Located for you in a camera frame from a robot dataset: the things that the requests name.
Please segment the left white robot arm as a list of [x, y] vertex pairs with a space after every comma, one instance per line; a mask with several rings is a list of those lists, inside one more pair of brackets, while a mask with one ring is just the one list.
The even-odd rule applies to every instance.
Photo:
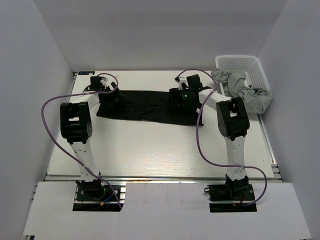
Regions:
[[97, 182], [101, 174], [97, 169], [90, 143], [93, 134], [91, 109], [100, 104], [103, 97], [114, 97], [119, 90], [118, 85], [117, 79], [108, 83], [107, 78], [100, 74], [92, 76], [87, 90], [74, 94], [73, 100], [60, 105], [61, 136], [74, 152], [79, 166], [80, 181], [92, 183], [88, 193], [96, 200], [105, 196], [106, 187]]

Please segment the black t shirt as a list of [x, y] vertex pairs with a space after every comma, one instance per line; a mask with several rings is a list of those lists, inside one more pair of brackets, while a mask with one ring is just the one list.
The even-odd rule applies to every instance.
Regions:
[[162, 124], [195, 126], [199, 113], [197, 107], [169, 109], [169, 92], [150, 90], [123, 90], [122, 98], [109, 110], [99, 106], [98, 117], [126, 120], [147, 121]]

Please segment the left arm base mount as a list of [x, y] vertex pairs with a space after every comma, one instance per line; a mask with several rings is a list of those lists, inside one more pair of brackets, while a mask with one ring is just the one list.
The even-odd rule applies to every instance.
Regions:
[[79, 181], [77, 184], [73, 212], [120, 212], [125, 201], [125, 187], [109, 185], [99, 179], [90, 182]]

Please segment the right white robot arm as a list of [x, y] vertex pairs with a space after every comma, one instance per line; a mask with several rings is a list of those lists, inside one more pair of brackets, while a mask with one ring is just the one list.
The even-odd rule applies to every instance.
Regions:
[[[212, 166], [226, 168], [225, 179], [229, 183], [225, 187], [226, 195], [233, 200], [238, 199], [244, 193], [242, 185], [249, 184], [244, 144], [250, 121], [243, 100], [240, 97], [232, 98], [222, 95], [209, 86], [203, 86], [197, 74], [188, 77], [178, 75], [174, 80], [178, 83], [178, 87], [173, 89], [174, 105], [182, 107], [195, 103], [199, 106], [196, 120], [196, 144], [200, 156]], [[199, 127], [205, 106], [216, 111], [218, 130], [226, 145], [227, 164], [209, 161], [201, 150]]]

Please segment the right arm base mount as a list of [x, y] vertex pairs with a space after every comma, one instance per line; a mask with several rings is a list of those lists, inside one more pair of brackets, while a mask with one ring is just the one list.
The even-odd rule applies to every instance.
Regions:
[[209, 198], [210, 213], [253, 213], [257, 212], [257, 205], [253, 186], [232, 191], [231, 187], [225, 184], [209, 184], [203, 189]]

